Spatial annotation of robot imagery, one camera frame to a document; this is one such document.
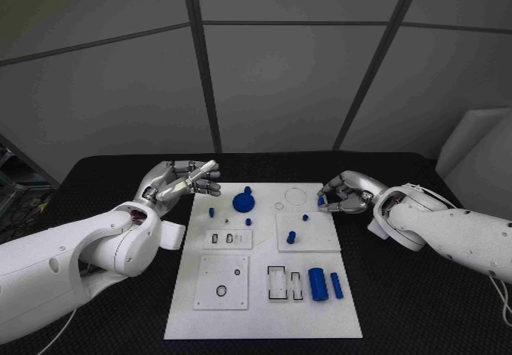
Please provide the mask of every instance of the gray wall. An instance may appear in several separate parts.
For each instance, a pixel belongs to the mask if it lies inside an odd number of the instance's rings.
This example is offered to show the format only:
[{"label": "gray wall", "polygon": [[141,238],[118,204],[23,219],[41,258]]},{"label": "gray wall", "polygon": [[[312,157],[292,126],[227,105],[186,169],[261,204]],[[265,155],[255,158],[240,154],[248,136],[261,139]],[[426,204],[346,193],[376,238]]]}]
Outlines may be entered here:
[{"label": "gray wall", "polygon": [[[57,181],[89,155],[213,152],[209,119],[224,152],[434,158],[464,111],[512,104],[512,5],[413,0],[392,37],[396,5],[408,2],[200,1],[209,76],[197,27],[138,36],[188,22],[184,0],[2,0],[0,133]],[[135,38],[95,45],[124,35]]]}]

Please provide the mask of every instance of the robotic hand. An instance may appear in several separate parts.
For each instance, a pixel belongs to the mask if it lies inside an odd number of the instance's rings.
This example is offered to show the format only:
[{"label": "robotic hand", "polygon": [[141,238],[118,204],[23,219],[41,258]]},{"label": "robotic hand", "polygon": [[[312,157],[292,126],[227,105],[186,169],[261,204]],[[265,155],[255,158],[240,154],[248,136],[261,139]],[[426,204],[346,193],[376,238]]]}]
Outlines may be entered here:
[{"label": "robotic hand", "polygon": [[[161,221],[183,194],[220,195],[213,160],[162,161],[132,201],[0,246],[0,344],[23,337],[147,268],[157,248],[177,250],[184,226]],[[80,276],[77,259],[99,271]]]},{"label": "robotic hand", "polygon": [[[328,193],[341,202],[325,203]],[[344,171],[324,185],[317,196],[318,209],[324,212],[360,213],[373,205],[367,229],[382,239],[390,237],[412,251],[426,243],[455,263],[512,283],[510,221],[457,209],[419,186],[408,183],[387,188],[351,171]]]}]

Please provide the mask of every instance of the black table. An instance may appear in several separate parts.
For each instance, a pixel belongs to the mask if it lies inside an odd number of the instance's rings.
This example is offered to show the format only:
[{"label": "black table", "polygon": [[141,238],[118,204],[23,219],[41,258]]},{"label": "black table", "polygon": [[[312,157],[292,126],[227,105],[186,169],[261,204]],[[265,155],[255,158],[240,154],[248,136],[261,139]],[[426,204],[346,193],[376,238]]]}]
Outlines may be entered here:
[{"label": "black table", "polygon": [[[125,155],[85,158],[73,167],[33,231],[108,211],[131,200],[161,160],[216,159],[219,182],[321,182],[354,170],[387,186],[416,183],[457,201],[429,162],[413,153]],[[164,219],[187,224],[193,196]],[[162,340],[180,251],[160,249],[145,272],[111,286],[76,311],[46,354],[510,354],[512,330],[487,276],[367,230],[370,212],[333,216],[361,339]],[[36,354],[67,316],[0,346]]]}]

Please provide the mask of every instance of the white cable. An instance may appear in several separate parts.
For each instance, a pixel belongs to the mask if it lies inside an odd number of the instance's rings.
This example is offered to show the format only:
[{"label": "white cable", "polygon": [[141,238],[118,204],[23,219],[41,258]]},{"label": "white cable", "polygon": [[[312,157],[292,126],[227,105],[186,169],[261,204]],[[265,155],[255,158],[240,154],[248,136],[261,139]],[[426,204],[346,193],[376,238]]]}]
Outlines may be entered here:
[{"label": "white cable", "polygon": [[425,189],[419,185],[412,185],[411,183],[406,183],[403,185],[403,187],[408,187],[409,189],[418,189],[421,192],[426,191],[428,193],[431,193],[442,202],[445,202],[455,209],[455,205],[452,205],[452,203],[442,196],[439,196],[432,190]]},{"label": "white cable", "polygon": [[509,313],[512,314],[512,309],[509,307],[509,291],[506,290],[506,284],[503,283],[503,280],[499,280],[501,282],[501,286],[503,286],[503,292],[504,292],[504,296],[501,294],[501,291],[499,290],[499,287],[497,287],[497,284],[496,282],[493,281],[493,277],[488,276],[490,278],[490,281],[493,282],[493,287],[496,288],[496,291],[497,291],[497,294],[499,294],[499,297],[501,298],[501,301],[503,301],[503,309],[501,309],[501,317],[503,317],[503,322],[504,324],[512,327],[512,323],[509,322],[509,320],[506,319],[506,311],[509,311]]},{"label": "white cable", "polygon": [[41,353],[43,353],[43,352],[47,350],[47,348],[51,346],[53,342],[57,340],[60,334],[62,334],[63,331],[66,330],[66,327],[67,327],[67,325],[69,325],[69,323],[70,323],[70,321],[72,321],[72,317],[74,316],[74,312],[76,312],[76,310],[73,310],[72,316],[69,317],[67,322],[66,322],[66,324],[63,325],[63,327],[62,327],[62,329],[60,329],[60,332],[56,334],[53,340],[51,340],[50,343],[46,345],[44,349],[37,353],[37,355],[41,355]]}]

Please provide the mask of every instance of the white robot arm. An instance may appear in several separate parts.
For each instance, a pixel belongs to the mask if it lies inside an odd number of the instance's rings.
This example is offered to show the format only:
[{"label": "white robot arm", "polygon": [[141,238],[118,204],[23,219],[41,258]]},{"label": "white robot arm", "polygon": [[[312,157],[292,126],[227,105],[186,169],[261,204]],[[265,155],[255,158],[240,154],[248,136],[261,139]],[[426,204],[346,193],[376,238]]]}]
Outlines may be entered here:
[{"label": "white robot arm", "polygon": [[[219,196],[203,178],[219,166],[161,162],[145,175],[132,202],[0,246],[0,344],[23,337],[80,307],[147,268],[157,248],[177,250],[184,226],[161,221],[186,193]],[[79,275],[77,259],[100,268]]]},{"label": "white robot arm", "polygon": [[[330,192],[341,202],[325,203],[324,194]],[[412,251],[426,243],[442,257],[512,283],[510,221],[457,209],[438,194],[418,186],[387,188],[351,171],[344,171],[317,195],[318,209],[324,212],[360,213],[373,205],[367,229],[382,239],[390,237]]]}]

